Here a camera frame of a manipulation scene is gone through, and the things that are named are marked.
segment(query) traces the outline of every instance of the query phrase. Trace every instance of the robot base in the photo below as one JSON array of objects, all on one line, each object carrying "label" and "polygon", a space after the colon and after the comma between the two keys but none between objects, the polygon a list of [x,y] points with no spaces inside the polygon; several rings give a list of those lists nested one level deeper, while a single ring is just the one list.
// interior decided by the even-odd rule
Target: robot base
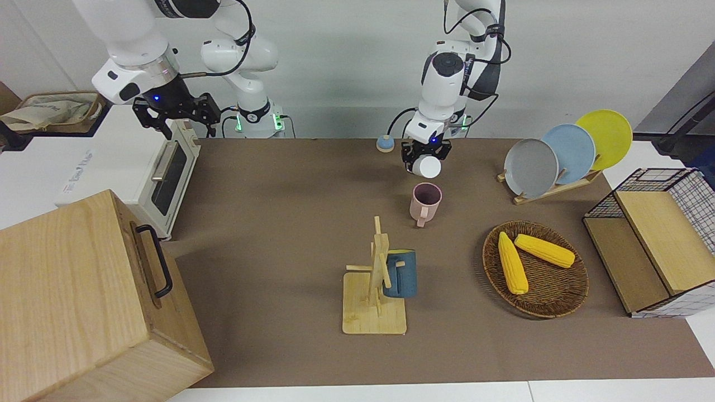
[{"label": "robot base", "polygon": [[251,123],[237,114],[238,123],[233,129],[226,129],[226,138],[284,138],[285,125],[280,118],[283,108],[271,104],[269,112],[258,122]]}]

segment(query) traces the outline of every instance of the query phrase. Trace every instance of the table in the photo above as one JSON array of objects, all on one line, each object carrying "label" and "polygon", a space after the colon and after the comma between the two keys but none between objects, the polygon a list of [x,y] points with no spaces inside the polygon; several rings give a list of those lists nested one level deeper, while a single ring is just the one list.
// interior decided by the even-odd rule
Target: table
[{"label": "table", "polygon": [[[712,376],[684,320],[627,318],[581,216],[604,179],[527,205],[494,180],[513,140],[454,142],[424,230],[407,214],[419,177],[374,140],[210,140],[167,249],[177,257],[217,372],[199,387]],[[367,263],[372,216],[418,251],[408,333],[340,332],[345,264]],[[580,252],[589,299],[556,320],[516,315],[480,278],[493,226],[541,222]]]}]

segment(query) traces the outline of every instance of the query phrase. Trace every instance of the white wall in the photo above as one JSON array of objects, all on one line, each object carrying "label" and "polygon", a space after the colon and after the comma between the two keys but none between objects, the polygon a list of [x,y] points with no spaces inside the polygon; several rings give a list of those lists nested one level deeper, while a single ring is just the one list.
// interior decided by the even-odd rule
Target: white wall
[{"label": "white wall", "polygon": [[[24,22],[0,16],[2,81],[20,96],[91,88],[106,54],[70,0],[4,3],[16,5],[32,29],[17,33]],[[376,137],[396,112],[417,104],[424,59],[432,42],[445,38],[439,0],[248,4],[257,28],[281,52],[278,68],[262,74],[266,87],[302,137]],[[635,127],[715,39],[714,14],[715,1],[708,0],[508,0],[513,59],[503,66],[500,99],[472,135],[539,137],[603,107],[624,113]],[[182,71],[203,70],[199,47],[219,35],[211,24],[162,19],[159,25],[180,50]],[[23,56],[27,46],[33,50]],[[40,69],[46,77],[38,61],[54,63]],[[220,106],[232,100],[222,79],[193,79],[189,86],[194,94],[211,92]],[[473,112],[483,103],[472,104]]]}]

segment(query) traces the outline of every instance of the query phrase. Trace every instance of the pink mug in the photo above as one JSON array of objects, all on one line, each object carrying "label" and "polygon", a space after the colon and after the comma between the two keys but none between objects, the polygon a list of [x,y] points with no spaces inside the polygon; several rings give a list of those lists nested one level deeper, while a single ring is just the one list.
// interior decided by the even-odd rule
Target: pink mug
[{"label": "pink mug", "polygon": [[442,201],[442,190],[432,183],[420,183],[412,190],[410,215],[417,221],[417,227],[425,227],[435,217]]}]

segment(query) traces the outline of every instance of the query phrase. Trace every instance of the wooden board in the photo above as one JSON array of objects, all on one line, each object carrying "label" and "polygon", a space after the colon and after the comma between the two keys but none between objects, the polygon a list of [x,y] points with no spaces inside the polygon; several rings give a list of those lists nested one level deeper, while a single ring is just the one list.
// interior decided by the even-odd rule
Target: wooden board
[{"label": "wooden board", "polygon": [[[561,175],[563,174],[563,172],[564,172],[564,171],[562,170],[561,173],[559,173],[558,176],[561,177]],[[567,184],[567,185],[553,185],[553,187],[552,187],[549,191],[547,191],[546,193],[544,193],[544,195],[541,195],[540,197],[536,197],[536,198],[524,198],[524,197],[522,197],[521,195],[517,195],[516,197],[513,198],[512,202],[513,202],[515,205],[522,205],[522,204],[526,204],[527,202],[532,202],[532,201],[540,200],[540,199],[542,199],[542,198],[550,197],[551,195],[557,195],[557,194],[559,194],[559,193],[561,193],[561,192],[564,192],[564,191],[569,191],[569,190],[573,190],[573,189],[576,189],[576,188],[579,188],[579,187],[583,187],[583,186],[585,186],[585,185],[591,184],[598,176],[601,175],[602,172],[603,172],[602,170],[591,170],[591,171],[590,171],[586,176],[584,176],[582,179],[577,180],[577,181],[575,181],[575,182],[573,182],[573,183],[569,183],[569,184]],[[505,181],[506,181],[506,178],[504,177],[505,174],[506,174],[506,170],[505,170],[504,172],[500,173],[500,174],[496,177],[496,180],[497,180],[499,183],[505,182]]]},{"label": "wooden board", "polygon": [[626,218],[592,217],[583,222],[627,313],[642,310],[669,297]]},{"label": "wooden board", "polygon": [[369,303],[369,273],[346,273],[342,277],[342,331],[347,334],[393,334],[407,332],[405,299],[388,298],[380,289],[380,313]]},{"label": "wooden board", "polygon": [[675,295],[715,279],[715,258],[668,192],[616,192],[616,199]]}]

